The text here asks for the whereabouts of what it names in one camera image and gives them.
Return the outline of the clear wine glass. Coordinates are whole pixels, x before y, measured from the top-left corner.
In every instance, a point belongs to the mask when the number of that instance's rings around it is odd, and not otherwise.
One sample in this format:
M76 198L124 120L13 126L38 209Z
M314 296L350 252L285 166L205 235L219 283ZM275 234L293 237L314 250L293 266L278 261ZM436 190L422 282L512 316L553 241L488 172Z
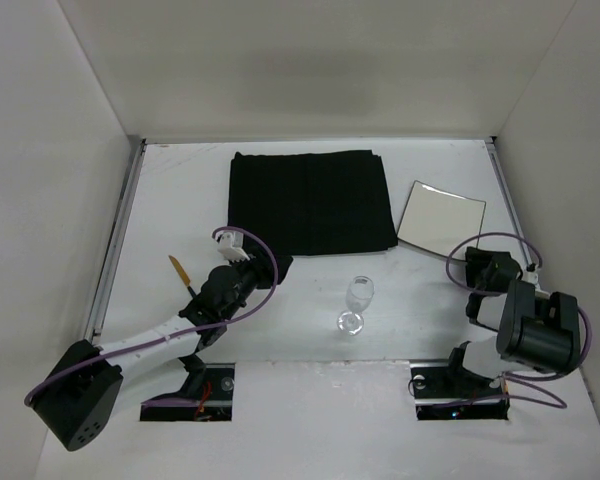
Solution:
M336 323L341 332L356 336L363 330L363 312L371 304L374 293L374 282L369 277L356 276L352 279L345 295L346 308L340 313Z

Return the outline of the square white plate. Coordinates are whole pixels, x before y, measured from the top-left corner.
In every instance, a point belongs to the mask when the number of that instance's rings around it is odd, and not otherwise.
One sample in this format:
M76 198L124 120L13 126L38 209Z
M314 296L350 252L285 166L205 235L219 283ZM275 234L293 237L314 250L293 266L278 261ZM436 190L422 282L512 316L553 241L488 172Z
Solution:
M447 257L481 232L487 203L415 181L398 224L397 238Z

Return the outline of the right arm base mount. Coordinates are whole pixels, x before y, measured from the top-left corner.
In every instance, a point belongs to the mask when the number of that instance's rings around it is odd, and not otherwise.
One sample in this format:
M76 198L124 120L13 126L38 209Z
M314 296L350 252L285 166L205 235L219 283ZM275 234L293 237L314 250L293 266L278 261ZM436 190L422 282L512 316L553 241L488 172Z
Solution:
M501 380L453 371L446 360L411 362L408 390L418 421L507 420Z

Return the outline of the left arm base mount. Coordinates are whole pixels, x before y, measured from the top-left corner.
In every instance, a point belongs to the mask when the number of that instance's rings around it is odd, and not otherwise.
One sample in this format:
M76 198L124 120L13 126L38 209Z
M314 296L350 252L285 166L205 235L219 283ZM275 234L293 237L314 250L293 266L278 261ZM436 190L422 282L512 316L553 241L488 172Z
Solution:
M232 419L234 364L207 364L174 392L141 403L140 422L226 422Z

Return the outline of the black cloth placemat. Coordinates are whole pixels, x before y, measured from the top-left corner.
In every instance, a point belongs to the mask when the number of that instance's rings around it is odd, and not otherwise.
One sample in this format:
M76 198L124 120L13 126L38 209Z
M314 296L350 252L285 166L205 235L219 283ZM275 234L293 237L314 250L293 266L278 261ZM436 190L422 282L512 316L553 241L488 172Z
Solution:
M228 224L278 255L374 253L398 244L384 164L370 150L236 153Z

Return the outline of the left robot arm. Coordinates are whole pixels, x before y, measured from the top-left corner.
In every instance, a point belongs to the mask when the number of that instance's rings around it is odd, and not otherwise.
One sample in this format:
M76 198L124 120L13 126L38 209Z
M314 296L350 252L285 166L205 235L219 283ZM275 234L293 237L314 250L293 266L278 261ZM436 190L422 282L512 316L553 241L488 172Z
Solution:
M24 399L68 451L79 450L104 429L121 403L121 391L166 363L186 374L175 391L142 401L143 421L224 421L232 413L230 367L208 367L201 351L238 318L256 290L272 292L285 279L290 255L250 246L245 258L211 270L191 301L169 320L133 337L94 345L73 343L47 378Z

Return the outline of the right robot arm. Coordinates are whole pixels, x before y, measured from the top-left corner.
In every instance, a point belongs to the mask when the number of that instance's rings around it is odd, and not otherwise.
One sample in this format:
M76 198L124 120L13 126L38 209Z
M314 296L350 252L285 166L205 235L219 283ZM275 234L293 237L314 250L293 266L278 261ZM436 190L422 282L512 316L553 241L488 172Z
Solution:
M464 253L465 314L494 335L452 350L445 369L459 392L486 390L502 377L547 382L578 369L591 348L591 324L577 299L538 284L541 262L521 266L510 253L474 246Z

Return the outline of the gold knife green handle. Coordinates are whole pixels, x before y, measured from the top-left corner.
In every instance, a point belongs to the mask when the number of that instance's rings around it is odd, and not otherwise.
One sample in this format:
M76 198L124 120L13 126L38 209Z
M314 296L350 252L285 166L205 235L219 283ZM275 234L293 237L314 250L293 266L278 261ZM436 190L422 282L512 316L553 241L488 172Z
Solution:
M181 263L179 262L179 260L176 257L174 257L173 255L169 255L168 258L169 258L169 261L171 262L174 270L176 271L178 277L180 278L180 280L182 281L186 290L190 294L190 296L192 298L195 298L196 293L195 293L193 287L191 286L191 279L190 279L189 275L187 274L187 272L185 271L185 269L183 268L183 266L181 265Z

